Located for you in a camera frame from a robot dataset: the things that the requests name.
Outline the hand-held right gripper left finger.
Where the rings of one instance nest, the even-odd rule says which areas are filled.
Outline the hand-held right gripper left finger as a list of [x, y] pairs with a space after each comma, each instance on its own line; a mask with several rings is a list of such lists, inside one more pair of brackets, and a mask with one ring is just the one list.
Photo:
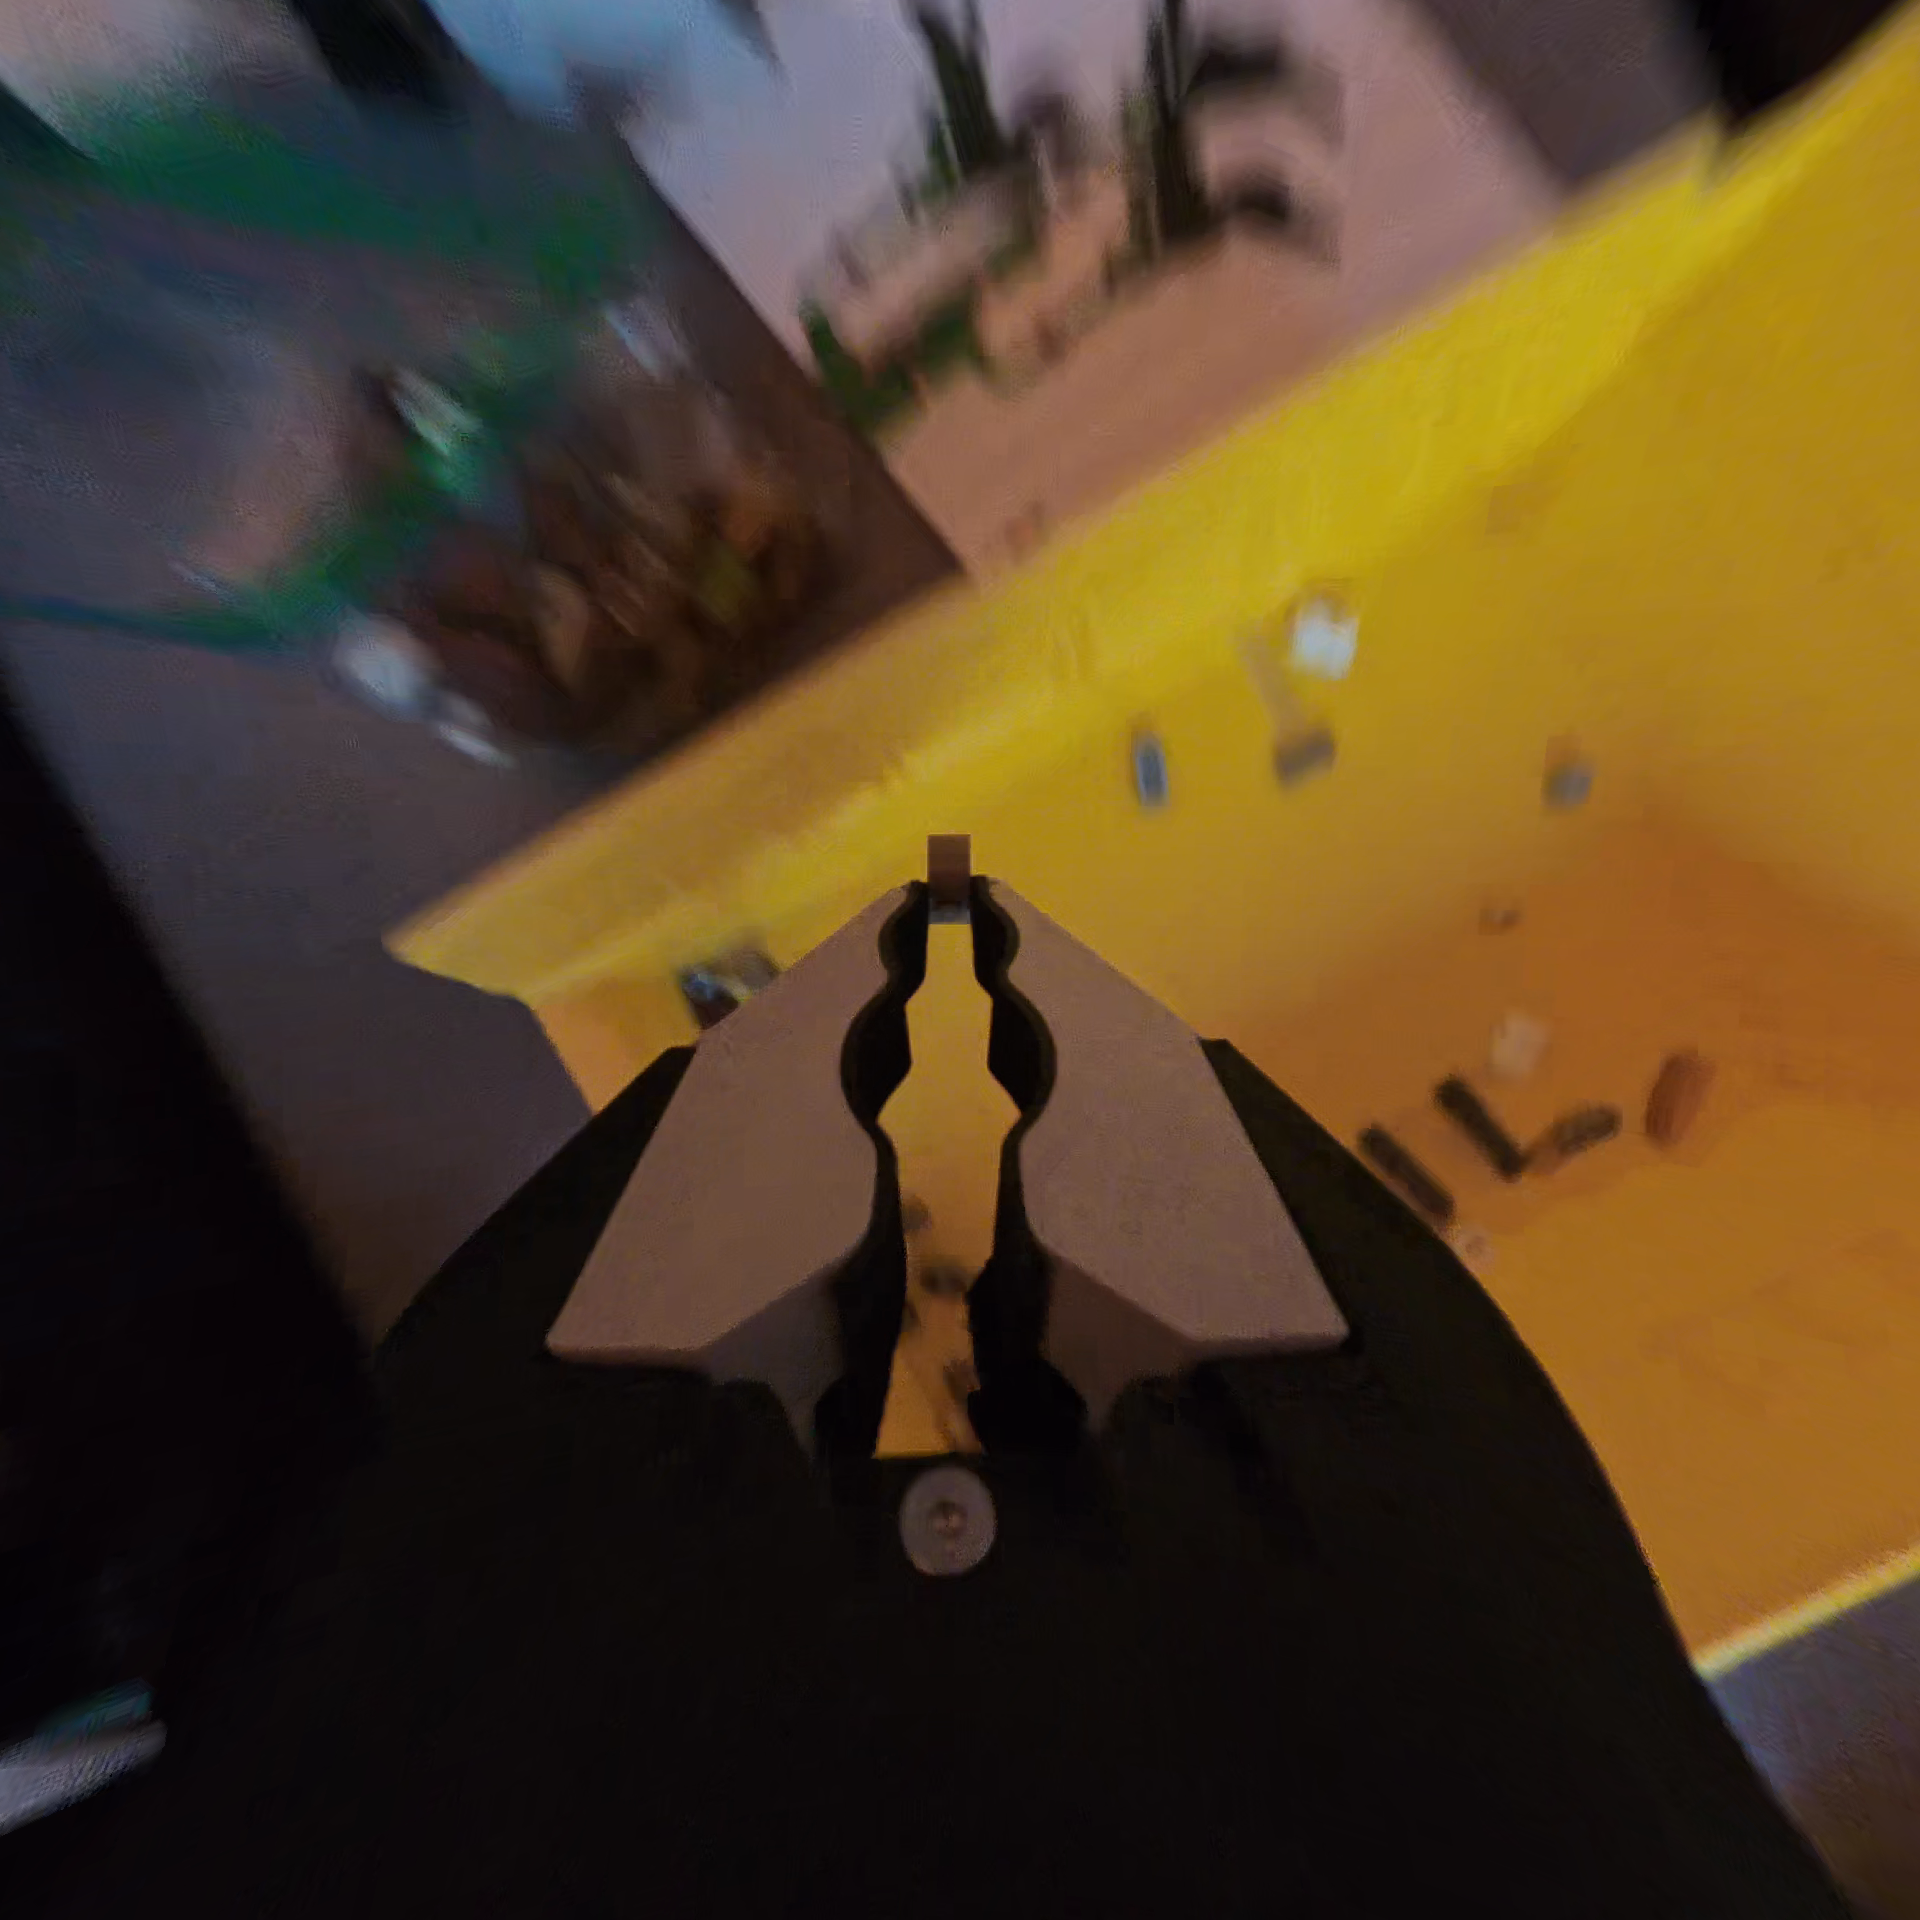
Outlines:
[[690, 1050], [547, 1358], [767, 1384], [820, 1458], [872, 1458], [903, 1318], [880, 1111], [908, 1069], [930, 888], [890, 888]]

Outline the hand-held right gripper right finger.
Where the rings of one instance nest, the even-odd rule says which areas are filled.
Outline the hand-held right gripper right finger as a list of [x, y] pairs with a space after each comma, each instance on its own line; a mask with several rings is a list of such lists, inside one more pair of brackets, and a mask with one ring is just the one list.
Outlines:
[[1202, 1032], [1006, 880], [975, 880], [969, 925], [1015, 1107], [969, 1291], [979, 1448], [1079, 1448], [1147, 1382], [1341, 1350]]

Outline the yellow plastic bin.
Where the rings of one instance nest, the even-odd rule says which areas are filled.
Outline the yellow plastic bin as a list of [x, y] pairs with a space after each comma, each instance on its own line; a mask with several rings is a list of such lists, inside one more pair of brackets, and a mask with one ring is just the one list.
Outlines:
[[[1338, 1144], [1394, 1130], [1706, 1679], [1915, 1577], [1915, 6], [1026, 563], [392, 935], [589, 1107], [931, 828]], [[1332, 591], [1276, 785], [1238, 638]], [[1157, 733], [1147, 815], [1128, 739]], [[1596, 802], [1553, 815], [1553, 745]]]

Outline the clear zip bag green seal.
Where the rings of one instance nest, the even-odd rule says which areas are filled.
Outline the clear zip bag green seal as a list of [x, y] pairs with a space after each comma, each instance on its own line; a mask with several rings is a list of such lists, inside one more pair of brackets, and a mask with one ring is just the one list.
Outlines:
[[4, 624], [340, 682], [442, 500], [616, 361], [716, 378], [820, 514], [834, 584], [738, 701], [952, 575], [606, 118], [293, 92], [60, 123], [4, 81]]

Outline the grey desk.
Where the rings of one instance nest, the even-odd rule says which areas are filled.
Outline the grey desk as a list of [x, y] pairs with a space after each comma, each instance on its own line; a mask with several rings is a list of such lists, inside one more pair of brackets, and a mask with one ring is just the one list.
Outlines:
[[392, 953], [451, 880], [402, 860], [506, 850], [538, 785], [489, 802], [380, 720], [266, 773], [266, 682], [48, 668], [30, 716], [250, 1124], [360, 1150], [426, 1224], [367, 1448], [159, 1694], [156, 1771], [53, 1817], [40, 1917], [1857, 1917], [1459, 1197], [1242, 1044], [1193, 1030], [1350, 1341], [979, 1448], [1015, 1107], [969, 924], [930, 925], [880, 1111], [880, 1448], [547, 1358], [682, 1050], [797, 959], [682, 966], [690, 1030], [589, 1107], [527, 1005]]

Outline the clear long toy plate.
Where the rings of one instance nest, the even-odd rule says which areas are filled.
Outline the clear long toy plate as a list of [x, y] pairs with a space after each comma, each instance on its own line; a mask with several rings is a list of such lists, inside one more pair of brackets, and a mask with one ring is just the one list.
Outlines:
[[1273, 745], [1298, 739], [1301, 733], [1301, 696], [1298, 696], [1286, 641], [1273, 628], [1251, 628], [1251, 638], [1238, 638], [1238, 660], [1242, 660], [1242, 673], [1251, 673], [1251, 682], [1258, 696]]

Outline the pile of mixed toy bricks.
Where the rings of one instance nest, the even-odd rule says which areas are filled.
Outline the pile of mixed toy bricks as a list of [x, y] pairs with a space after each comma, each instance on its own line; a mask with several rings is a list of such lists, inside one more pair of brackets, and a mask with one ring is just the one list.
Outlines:
[[767, 682], [828, 584], [820, 514], [719, 387], [616, 361], [442, 500], [329, 668], [468, 760], [650, 758]]

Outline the toy instruction booklet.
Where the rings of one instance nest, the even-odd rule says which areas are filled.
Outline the toy instruction booklet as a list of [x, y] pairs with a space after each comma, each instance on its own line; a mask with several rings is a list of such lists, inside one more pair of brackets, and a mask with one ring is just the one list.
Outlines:
[[1547, 235], [1402, 0], [760, 6], [645, 161], [941, 544], [1009, 563]]

